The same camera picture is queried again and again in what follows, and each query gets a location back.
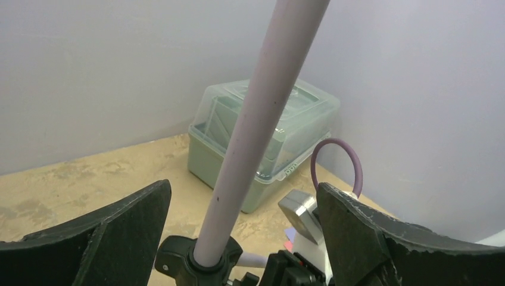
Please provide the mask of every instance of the storage box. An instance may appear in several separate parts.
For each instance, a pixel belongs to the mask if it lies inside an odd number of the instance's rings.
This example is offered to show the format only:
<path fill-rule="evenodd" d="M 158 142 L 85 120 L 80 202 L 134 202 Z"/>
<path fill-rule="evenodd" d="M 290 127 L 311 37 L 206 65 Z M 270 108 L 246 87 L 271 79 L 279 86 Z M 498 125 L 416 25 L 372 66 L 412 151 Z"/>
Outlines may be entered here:
<path fill-rule="evenodd" d="M 188 169 L 214 188 L 249 80 L 209 86 L 189 127 Z M 300 163 L 315 145 L 329 137 L 340 101 L 297 80 L 280 117 L 242 211 L 251 213 Z"/>

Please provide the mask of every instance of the wall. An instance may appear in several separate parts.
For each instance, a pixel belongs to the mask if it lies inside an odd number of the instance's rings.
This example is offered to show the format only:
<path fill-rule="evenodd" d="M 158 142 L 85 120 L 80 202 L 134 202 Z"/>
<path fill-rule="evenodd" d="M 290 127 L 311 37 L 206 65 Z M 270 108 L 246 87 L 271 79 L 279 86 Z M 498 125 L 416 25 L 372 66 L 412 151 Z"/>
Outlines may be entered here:
<path fill-rule="evenodd" d="M 272 1 L 0 2 L 0 175 L 187 131 L 250 77 Z"/>
<path fill-rule="evenodd" d="M 250 76 L 273 5 L 2 1 L 0 173 L 185 132 L 207 85 Z M 366 195 L 469 241 L 505 228 L 504 8 L 332 1 L 301 75 L 341 99 Z"/>
<path fill-rule="evenodd" d="M 332 1 L 302 77 L 340 97 L 363 193 L 477 241 L 505 229 L 503 1 Z M 323 163 L 347 182 L 347 155 Z"/>

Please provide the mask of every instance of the purple paper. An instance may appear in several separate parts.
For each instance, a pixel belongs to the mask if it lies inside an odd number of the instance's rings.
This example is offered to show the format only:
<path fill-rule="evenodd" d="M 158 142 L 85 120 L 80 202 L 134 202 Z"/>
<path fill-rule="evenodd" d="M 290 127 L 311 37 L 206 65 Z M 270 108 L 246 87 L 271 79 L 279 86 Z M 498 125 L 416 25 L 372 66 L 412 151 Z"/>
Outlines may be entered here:
<path fill-rule="evenodd" d="M 286 233 L 286 236 L 288 237 L 288 239 L 291 243 L 295 242 L 295 234 L 297 233 L 295 228 L 284 229 L 284 233 Z"/>

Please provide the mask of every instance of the black plastic joint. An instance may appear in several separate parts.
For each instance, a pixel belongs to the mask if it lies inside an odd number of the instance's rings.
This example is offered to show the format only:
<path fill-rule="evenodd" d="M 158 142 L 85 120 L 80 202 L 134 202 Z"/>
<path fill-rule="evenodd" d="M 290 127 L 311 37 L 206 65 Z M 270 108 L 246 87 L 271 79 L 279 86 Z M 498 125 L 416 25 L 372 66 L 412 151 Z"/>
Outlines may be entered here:
<path fill-rule="evenodd" d="M 193 238 L 178 235 L 167 237 L 158 248 L 154 268 L 175 279 L 176 285 L 225 285 L 232 268 L 242 255 L 242 247 L 230 237 L 218 264 L 208 268 L 199 265 L 193 257 L 196 243 L 197 240 Z"/>

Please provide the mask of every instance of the table surface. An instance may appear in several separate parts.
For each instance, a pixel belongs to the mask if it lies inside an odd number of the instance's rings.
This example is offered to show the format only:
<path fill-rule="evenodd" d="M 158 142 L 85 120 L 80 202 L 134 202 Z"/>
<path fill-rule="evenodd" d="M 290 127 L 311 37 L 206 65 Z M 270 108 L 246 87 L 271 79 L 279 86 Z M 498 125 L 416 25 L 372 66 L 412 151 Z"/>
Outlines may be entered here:
<path fill-rule="evenodd" d="M 68 162 L 0 176 L 0 241 L 16 241 L 24 235 L 66 222 L 113 203 L 157 181 L 168 179 L 172 202 L 162 234 L 197 237 L 211 189 L 187 170 L 187 134 L 121 148 Z M 351 187 L 317 166 L 320 182 L 329 182 L 343 191 Z M 286 179 L 276 194 L 256 212 L 241 213 L 232 236 L 244 251 L 263 254 L 283 249 L 290 227 L 277 202 L 296 188 L 315 194 L 308 161 Z M 364 195 L 360 201 L 383 212 Z M 245 272 L 261 275 L 262 269 L 235 268 L 232 278 Z M 156 271 L 150 286 L 175 285 Z"/>

